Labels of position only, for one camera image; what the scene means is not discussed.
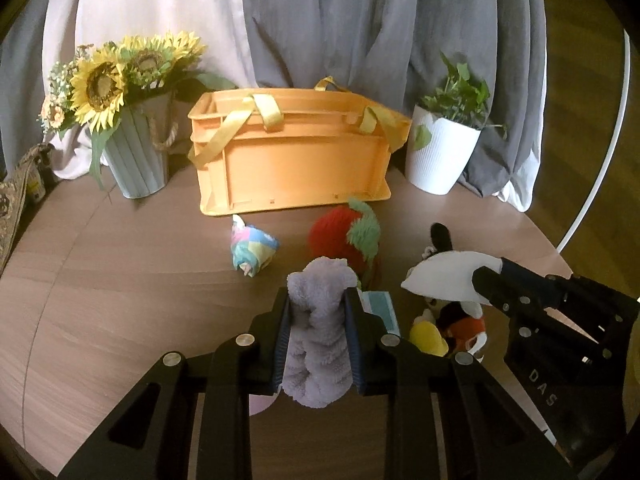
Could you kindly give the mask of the Mickey Mouse plush toy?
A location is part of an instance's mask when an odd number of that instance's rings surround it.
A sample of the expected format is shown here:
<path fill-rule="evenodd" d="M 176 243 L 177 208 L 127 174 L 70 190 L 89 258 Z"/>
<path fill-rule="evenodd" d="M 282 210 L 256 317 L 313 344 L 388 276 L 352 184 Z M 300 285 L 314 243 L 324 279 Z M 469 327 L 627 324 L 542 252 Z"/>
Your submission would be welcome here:
<path fill-rule="evenodd" d="M 487 344 L 484 307 L 488 299 L 472 284 L 473 273 L 486 266 L 499 273 L 502 260 L 482 252 L 454 249 L 449 229 L 435 222 L 431 245 L 422 260 L 407 272 L 401 288 L 425 301 L 409 330 L 409 340 L 431 356 L 463 351 L 476 356 Z"/>

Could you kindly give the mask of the blue cartoon tissue pack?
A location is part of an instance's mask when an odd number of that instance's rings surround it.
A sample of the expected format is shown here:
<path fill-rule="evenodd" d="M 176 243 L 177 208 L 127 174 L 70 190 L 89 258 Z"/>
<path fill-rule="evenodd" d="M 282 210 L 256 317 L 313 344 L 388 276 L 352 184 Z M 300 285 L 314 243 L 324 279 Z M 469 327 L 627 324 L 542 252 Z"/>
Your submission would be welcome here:
<path fill-rule="evenodd" d="M 400 329 L 389 292 L 360 290 L 359 297 L 363 310 L 380 318 L 387 333 L 400 336 Z"/>

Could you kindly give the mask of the red green fluffy plush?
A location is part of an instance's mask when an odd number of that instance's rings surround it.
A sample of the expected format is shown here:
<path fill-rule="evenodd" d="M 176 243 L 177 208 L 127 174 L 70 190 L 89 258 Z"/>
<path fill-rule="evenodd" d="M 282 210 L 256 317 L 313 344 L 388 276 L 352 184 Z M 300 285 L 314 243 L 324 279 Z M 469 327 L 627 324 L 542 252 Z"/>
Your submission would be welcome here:
<path fill-rule="evenodd" d="M 312 258 L 345 259 L 358 278 L 368 282 L 378 265 L 381 234 L 371 206 L 350 198 L 314 222 L 307 242 Z"/>

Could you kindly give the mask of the purple fluffy plush toy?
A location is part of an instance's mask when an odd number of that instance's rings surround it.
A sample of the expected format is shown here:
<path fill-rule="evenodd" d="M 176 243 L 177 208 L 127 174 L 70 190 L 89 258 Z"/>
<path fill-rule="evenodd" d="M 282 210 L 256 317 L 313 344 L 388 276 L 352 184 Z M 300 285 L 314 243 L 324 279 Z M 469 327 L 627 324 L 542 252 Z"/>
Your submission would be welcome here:
<path fill-rule="evenodd" d="M 326 408 L 352 386 L 341 301 L 357 285 L 345 259 L 328 257 L 315 258 L 286 279 L 291 329 L 282 389 L 306 408 Z"/>

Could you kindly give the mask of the pastel patchwork fabric pouch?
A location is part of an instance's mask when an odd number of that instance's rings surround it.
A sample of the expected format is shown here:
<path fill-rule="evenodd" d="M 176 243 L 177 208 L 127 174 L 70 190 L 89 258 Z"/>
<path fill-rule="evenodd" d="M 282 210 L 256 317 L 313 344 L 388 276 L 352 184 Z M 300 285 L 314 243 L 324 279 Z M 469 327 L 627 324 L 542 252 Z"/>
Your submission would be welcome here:
<path fill-rule="evenodd" d="M 254 278 L 280 247 L 279 241 L 267 232 L 247 224 L 238 214 L 231 217 L 231 257 L 235 270 Z"/>

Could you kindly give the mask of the white plant pot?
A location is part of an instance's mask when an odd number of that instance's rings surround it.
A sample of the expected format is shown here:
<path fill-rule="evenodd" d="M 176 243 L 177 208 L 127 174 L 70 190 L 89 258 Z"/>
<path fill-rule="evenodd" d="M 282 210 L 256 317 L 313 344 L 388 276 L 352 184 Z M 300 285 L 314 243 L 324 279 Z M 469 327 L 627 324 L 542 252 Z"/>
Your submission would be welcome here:
<path fill-rule="evenodd" d="M 407 143 L 407 180 L 423 192 L 448 194 L 470 160 L 479 137 L 480 130 L 416 105 Z"/>

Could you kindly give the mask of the green potted plant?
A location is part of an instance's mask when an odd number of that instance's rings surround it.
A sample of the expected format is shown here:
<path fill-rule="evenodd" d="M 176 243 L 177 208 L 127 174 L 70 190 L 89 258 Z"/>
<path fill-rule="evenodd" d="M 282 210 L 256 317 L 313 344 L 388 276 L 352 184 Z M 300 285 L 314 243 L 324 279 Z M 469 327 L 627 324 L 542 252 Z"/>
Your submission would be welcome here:
<path fill-rule="evenodd" d="M 439 52 L 439 56 L 446 66 L 446 78 L 431 94 L 419 96 L 416 104 L 437 117 L 474 130 L 482 131 L 486 127 L 500 130 L 505 139 L 508 125 L 489 119 L 487 82 L 475 78 L 468 63 L 453 63 L 444 52 Z"/>

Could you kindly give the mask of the patterned brown cushion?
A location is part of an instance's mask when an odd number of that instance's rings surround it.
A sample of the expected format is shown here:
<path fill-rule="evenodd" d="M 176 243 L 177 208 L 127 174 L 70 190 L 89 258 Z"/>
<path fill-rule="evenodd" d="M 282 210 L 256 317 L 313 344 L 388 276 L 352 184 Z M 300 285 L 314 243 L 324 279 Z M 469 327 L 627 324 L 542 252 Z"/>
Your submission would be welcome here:
<path fill-rule="evenodd" d="M 50 143 L 35 145 L 14 173 L 1 182 L 1 272 L 40 204 L 55 187 L 52 152 Z"/>

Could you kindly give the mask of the grey ribbed vase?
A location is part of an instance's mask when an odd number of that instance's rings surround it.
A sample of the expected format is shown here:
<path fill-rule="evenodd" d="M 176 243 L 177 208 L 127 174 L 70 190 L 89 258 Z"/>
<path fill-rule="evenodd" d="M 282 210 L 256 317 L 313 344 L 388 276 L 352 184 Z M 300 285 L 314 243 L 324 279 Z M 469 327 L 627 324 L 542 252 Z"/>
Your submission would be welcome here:
<path fill-rule="evenodd" d="M 171 97 L 164 94 L 124 108 L 106 142 L 107 166 L 125 198 L 149 197 L 168 182 L 168 154 L 160 146 L 172 128 L 170 104 Z"/>

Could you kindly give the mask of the orange plastic crate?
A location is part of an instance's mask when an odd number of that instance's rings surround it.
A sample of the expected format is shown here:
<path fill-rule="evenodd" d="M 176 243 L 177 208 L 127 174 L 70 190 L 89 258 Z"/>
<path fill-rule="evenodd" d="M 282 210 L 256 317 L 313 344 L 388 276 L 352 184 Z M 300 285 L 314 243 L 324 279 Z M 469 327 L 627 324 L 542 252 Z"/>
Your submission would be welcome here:
<path fill-rule="evenodd" d="M 411 125 L 360 94 L 319 89 L 208 92 L 189 118 L 208 216 L 386 200 Z"/>

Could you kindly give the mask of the sunflower bouquet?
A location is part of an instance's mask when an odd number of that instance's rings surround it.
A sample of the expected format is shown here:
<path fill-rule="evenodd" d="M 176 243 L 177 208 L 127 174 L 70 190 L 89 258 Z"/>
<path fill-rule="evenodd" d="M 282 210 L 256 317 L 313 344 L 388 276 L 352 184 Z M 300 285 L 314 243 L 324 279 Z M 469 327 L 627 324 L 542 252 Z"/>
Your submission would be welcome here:
<path fill-rule="evenodd" d="M 228 78 L 202 65 L 207 46 L 195 32 L 129 35 L 104 44 L 81 44 L 66 62 L 51 66 L 38 122 L 53 146 L 58 180 L 100 176 L 104 151 L 125 118 L 149 100 L 195 84 L 228 90 Z"/>

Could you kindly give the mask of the white sheer curtain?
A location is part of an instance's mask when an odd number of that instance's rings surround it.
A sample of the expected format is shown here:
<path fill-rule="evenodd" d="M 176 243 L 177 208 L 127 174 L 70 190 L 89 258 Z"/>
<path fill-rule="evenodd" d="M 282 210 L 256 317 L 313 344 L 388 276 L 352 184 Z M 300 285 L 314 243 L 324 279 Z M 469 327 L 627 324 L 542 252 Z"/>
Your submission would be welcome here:
<path fill-rule="evenodd" d="M 206 45 L 206 70 L 241 88 L 256 86 L 243 0 L 49 0 L 42 72 L 68 61 L 80 44 L 165 32 L 194 32 Z"/>

